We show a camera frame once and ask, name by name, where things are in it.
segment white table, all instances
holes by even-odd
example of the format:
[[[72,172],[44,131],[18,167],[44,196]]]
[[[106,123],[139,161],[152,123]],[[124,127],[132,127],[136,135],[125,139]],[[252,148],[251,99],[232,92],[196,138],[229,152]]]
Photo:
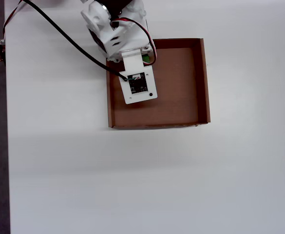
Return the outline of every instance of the white table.
[[[34,2],[104,61],[87,5]],[[285,234],[285,0],[145,6],[154,38],[205,39],[212,122],[109,129],[105,71],[25,7],[7,28],[12,234]]]

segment circuit board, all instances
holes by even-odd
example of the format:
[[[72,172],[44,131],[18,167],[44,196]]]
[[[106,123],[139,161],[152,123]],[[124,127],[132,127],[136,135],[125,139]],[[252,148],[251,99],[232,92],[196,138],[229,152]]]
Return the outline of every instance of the circuit board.
[[[132,94],[148,91],[145,73],[128,76]]]

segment red wire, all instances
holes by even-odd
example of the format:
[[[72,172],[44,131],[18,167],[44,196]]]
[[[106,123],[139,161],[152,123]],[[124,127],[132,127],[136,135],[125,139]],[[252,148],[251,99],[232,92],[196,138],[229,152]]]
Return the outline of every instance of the red wire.
[[[20,0],[20,1],[19,1],[17,7],[16,7],[16,8],[11,12],[11,14],[8,16],[8,18],[7,18],[7,20],[6,20],[5,24],[4,24],[4,27],[3,27],[3,29],[2,29],[2,33],[3,33],[4,35],[5,35],[5,28],[6,28],[7,24],[8,24],[9,21],[11,20],[12,16],[15,14],[15,12],[16,12],[16,10],[17,10],[19,4],[20,4],[22,1],[23,1],[23,0]]]
[[[126,22],[133,22],[135,23],[137,26],[139,26],[148,36],[148,39],[149,39],[149,42],[150,42],[150,45],[153,49],[153,52],[154,52],[154,61],[151,62],[151,63],[147,63],[147,62],[143,62],[145,65],[153,65],[155,64],[156,62],[156,59],[157,59],[157,52],[156,52],[156,48],[155,48],[155,45],[153,43],[153,40],[149,34],[149,32],[138,22],[134,21],[133,19],[129,19],[129,18],[119,18],[119,19],[114,19],[113,21],[116,21],[116,20],[119,20],[119,21],[126,21]]]

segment black cable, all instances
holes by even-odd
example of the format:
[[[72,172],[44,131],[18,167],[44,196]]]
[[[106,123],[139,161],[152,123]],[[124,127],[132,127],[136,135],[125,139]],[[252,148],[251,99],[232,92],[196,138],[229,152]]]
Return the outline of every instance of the black cable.
[[[120,74],[118,71],[102,64],[101,62],[99,62],[97,59],[95,59],[94,57],[92,57],[90,54],[88,54],[83,48],[81,48],[75,41],[73,41],[69,35],[67,35],[55,22],[52,21],[51,18],[48,17],[48,15],[46,15],[38,6],[36,6],[34,3],[32,3],[29,0],[23,0],[23,2],[27,3],[28,5],[30,5],[31,7],[33,7],[35,10],[38,11],[38,13],[40,13],[48,22],[51,23],[52,26],[54,26],[77,50],[79,50],[83,55],[85,55],[87,58],[89,58],[92,62],[94,62],[95,64],[97,64],[98,66],[102,67],[103,69],[107,70],[108,72],[111,72],[113,74],[115,74],[118,77],[121,77],[124,81],[127,81],[128,79],[123,76],[122,74]]]

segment brown cardboard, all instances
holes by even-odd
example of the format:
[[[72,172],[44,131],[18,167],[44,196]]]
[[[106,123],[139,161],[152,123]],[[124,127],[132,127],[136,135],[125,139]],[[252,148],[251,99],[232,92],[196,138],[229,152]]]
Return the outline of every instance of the brown cardboard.
[[[127,105],[117,76],[107,72],[109,127],[151,129],[210,122],[203,39],[156,39],[158,98]],[[123,63],[107,62],[124,71]]]

